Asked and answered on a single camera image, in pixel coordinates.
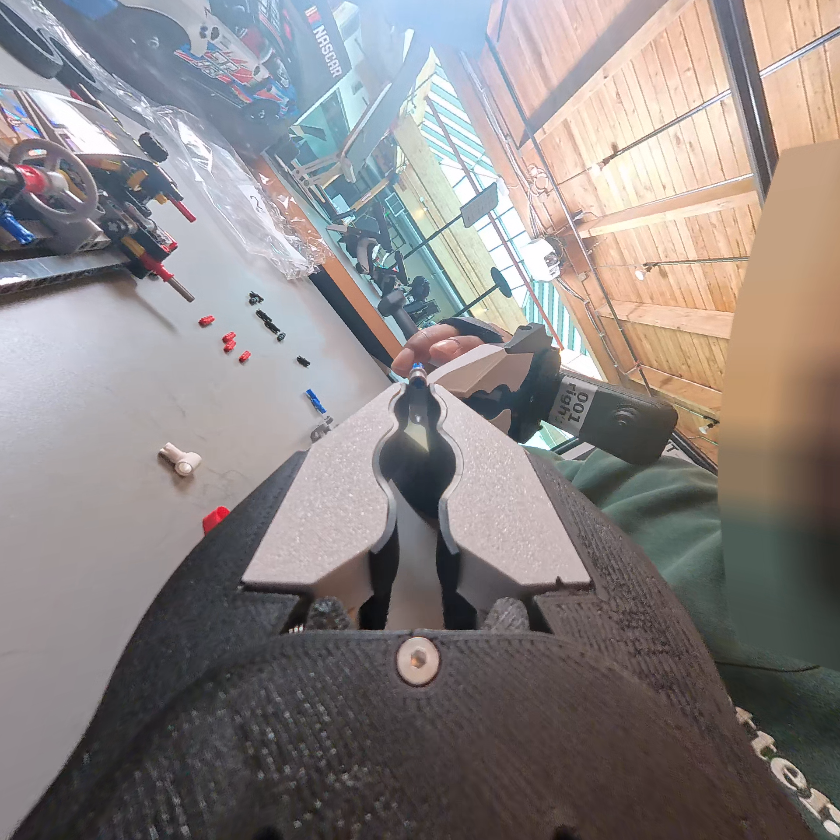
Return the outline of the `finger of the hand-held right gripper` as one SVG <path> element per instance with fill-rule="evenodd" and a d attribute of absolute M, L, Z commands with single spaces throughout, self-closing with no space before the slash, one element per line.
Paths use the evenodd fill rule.
<path fill-rule="evenodd" d="M 522 409 L 526 406 L 519 391 L 513 391 L 509 385 L 501 384 L 491 391 L 476 391 L 467 397 L 467 406 L 488 422 L 503 430 L 505 417 L 507 435 L 520 435 Z"/>
<path fill-rule="evenodd" d="M 526 354 L 509 353 L 496 344 L 481 346 L 446 363 L 428 376 L 455 397 L 491 394 L 508 389 L 516 392 L 526 379 Z"/>

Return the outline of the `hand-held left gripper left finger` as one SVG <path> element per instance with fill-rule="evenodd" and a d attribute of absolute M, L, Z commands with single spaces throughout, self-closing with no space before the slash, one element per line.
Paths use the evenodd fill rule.
<path fill-rule="evenodd" d="M 249 592 L 337 599 L 361 627 L 385 627 L 398 567 L 397 504 L 380 456 L 398 433 L 393 384 L 302 457 L 241 577 Z"/>

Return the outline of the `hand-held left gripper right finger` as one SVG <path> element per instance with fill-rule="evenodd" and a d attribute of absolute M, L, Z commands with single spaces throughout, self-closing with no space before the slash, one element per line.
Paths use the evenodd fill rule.
<path fill-rule="evenodd" d="M 592 591 L 529 452 L 440 384 L 427 390 L 427 513 L 437 520 L 444 624 L 476 625 L 503 597 Z"/>

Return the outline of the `black toy set box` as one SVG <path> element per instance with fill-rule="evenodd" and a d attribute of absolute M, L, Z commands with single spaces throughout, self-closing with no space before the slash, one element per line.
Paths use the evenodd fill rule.
<path fill-rule="evenodd" d="M 296 121 L 352 60 L 330 2 L 21 2 L 113 77 L 160 104 L 219 103 L 252 123 Z"/>

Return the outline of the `person's right hand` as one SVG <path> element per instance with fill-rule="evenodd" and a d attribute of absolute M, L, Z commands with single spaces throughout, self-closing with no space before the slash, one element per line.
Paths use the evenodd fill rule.
<path fill-rule="evenodd" d="M 434 325 L 406 341 L 401 352 L 394 358 L 391 370 L 394 375 L 407 378 L 415 364 L 438 368 L 483 343 L 481 337 L 463 334 L 451 324 Z"/>

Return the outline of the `black round-top pole stand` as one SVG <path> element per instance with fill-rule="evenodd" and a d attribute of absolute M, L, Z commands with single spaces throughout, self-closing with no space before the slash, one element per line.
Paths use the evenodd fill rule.
<path fill-rule="evenodd" d="M 512 289 L 510 288 L 507 279 L 504 277 L 502 271 L 494 266 L 490 269 L 490 287 L 479 294 L 475 300 L 457 310 L 453 317 L 459 318 L 465 316 L 468 312 L 472 312 L 479 303 L 486 300 L 495 292 L 499 292 L 505 299 L 512 298 Z"/>

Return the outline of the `black dumbbell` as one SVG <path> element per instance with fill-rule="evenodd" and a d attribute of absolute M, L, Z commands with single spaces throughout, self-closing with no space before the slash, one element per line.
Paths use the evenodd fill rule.
<path fill-rule="evenodd" d="M 404 338 L 409 340 L 412 336 L 418 334 L 421 329 L 417 327 L 410 314 L 406 312 L 405 305 L 406 297 L 403 291 L 394 287 L 383 295 L 376 308 L 383 318 L 392 318 Z"/>

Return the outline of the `white ceiling projector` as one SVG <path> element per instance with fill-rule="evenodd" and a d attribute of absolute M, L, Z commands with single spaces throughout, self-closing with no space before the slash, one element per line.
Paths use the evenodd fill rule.
<path fill-rule="evenodd" d="M 552 238 L 535 238 L 522 250 L 524 263 L 534 281 L 549 283 L 561 278 L 563 257 Z"/>

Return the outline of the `person's green sweatshirt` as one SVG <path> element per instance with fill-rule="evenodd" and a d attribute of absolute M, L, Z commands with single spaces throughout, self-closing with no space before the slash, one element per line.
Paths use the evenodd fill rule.
<path fill-rule="evenodd" d="M 768 780 L 814 838 L 839 834 L 838 671 L 744 643 L 726 593 L 718 478 L 681 458 L 635 466 L 593 449 L 566 460 L 530 455 L 599 508 L 652 561 L 712 656 Z"/>

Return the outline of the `white tube connector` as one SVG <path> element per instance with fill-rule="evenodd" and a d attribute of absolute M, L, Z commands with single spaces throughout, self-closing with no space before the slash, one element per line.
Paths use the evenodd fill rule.
<path fill-rule="evenodd" d="M 158 456 L 168 463 L 179 477 L 189 477 L 195 474 L 202 464 L 202 457 L 193 451 L 185 451 L 172 443 L 167 443 L 158 452 Z"/>

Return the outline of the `wooden background desk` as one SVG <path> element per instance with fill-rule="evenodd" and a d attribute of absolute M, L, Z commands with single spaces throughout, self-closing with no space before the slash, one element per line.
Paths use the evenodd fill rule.
<path fill-rule="evenodd" d="M 310 274 L 312 284 L 364 350 L 389 370 L 403 348 L 404 339 L 395 334 L 378 312 L 371 289 L 331 237 L 327 222 L 294 181 L 264 155 L 249 162 L 248 168 L 299 238 L 315 248 L 318 263 Z"/>

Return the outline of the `black sign on pole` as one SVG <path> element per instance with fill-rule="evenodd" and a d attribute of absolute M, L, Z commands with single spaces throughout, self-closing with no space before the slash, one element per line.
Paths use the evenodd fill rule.
<path fill-rule="evenodd" d="M 424 249 L 437 236 L 449 230 L 457 222 L 461 222 L 465 229 L 472 228 L 480 221 L 481 218 L 486 217 L 490 212 L 494 211 L 499 203 L 499 182 L 494 181 L 481 190 L 478 194 L 473 196 L 466 204 L 464 204 L 458 212 L 458 215 L 448 221 L 444 226 L 435 230 L 431 235 L 425 237 L 417 245 L 404 255 L 405 258 L 413 256 L 416 252 Z"/>

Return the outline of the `black exercise machine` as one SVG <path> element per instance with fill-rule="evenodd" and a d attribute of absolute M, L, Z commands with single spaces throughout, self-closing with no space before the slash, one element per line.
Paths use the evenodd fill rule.
<path fill-rule="evenodd" d="M 394 250 L 383 206 L 373 201 L 375 228 L 338 222 L 329 224 L 328 231 L 339 235 L 339 243 L 354 259 L 357 271 L 369 277 L 382 295 L 393 290 L 406 291 L 408 278 L 403 255 Z"/>

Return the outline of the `clear plastic bag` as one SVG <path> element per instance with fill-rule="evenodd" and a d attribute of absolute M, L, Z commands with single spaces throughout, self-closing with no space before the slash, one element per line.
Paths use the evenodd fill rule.
<path fill-rule="evenodd" d="M 129 137 L 129 151 L 148 175 L 192 183 L 215 211 L 225 232 L 247 254 L 266 259 L 288 280 L 312 274 L 327 255 L 316 234 L 300 234 L 260 178 L 219 130 L 219 120 L 172 105 L 155 104 L 120 79 L 105 76 L 96 90 L 97 115 L 107 129 Z"/>

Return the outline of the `toy brick car chassis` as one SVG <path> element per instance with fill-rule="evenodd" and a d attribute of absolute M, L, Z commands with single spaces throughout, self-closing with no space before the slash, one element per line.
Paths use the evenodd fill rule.
<path fill-rule="evenodd" d="M 177 241 L 153 217 L 161 204 L 196 220 L 161 167 L 165 147 L 74 91 L 2 87 L 1 106 L 2 297 L 126 270 L 193 302 L 165 266 Z"/>

